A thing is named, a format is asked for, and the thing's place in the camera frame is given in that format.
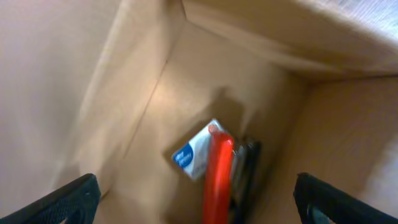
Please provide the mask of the blue white staples box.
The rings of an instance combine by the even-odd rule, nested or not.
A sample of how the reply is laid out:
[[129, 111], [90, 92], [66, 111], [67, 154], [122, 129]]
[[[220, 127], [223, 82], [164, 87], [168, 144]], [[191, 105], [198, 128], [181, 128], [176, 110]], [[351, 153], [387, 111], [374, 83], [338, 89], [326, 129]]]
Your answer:
[[172, 154], [172, 160], [192, 180], [204, 175], [208, 160], [208, 151], [212, 139], [211, 131], [224, 131], [217, 119], [212, 119], [206, 126], [190, 138], [179, 150]]

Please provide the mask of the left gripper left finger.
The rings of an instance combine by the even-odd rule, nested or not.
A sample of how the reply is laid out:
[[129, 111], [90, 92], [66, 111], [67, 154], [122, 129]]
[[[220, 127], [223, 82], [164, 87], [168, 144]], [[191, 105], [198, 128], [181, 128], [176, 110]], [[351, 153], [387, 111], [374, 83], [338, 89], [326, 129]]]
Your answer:
[[28, 206], [1, 218], [1, 224], [92, 224], [101, 198], [97, 178], [85, 174]]

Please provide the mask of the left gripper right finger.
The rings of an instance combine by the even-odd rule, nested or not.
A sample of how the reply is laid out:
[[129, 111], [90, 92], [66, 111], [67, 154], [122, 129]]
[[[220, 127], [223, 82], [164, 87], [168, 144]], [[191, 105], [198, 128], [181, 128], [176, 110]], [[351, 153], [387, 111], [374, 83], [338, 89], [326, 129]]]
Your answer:
[[397, 224], [397, 218], [306, 172], [297, 174], [294, 199], [302, 223]]

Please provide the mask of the orange black stapler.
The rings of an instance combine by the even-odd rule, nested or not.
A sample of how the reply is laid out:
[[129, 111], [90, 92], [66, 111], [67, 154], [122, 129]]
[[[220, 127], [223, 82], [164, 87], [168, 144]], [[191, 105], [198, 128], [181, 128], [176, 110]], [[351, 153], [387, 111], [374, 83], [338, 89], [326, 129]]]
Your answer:
[[209, 127], [210, 146], [205, 173], [203, 224], [243, 224], [261, 153], [260, 141], [235, 141], [215, 125]]

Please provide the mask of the brown cardboard box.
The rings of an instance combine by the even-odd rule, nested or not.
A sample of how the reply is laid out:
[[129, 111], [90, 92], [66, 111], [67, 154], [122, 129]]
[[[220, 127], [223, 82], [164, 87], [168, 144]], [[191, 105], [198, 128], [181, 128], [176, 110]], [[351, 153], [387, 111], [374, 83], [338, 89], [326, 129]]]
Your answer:
[[95, 223], [200, 223], [211, 119], [262, 143], [249, 223], [300, 172], [396, 216], [397, 2], [1, 2], [2, 216], [92, 173]]

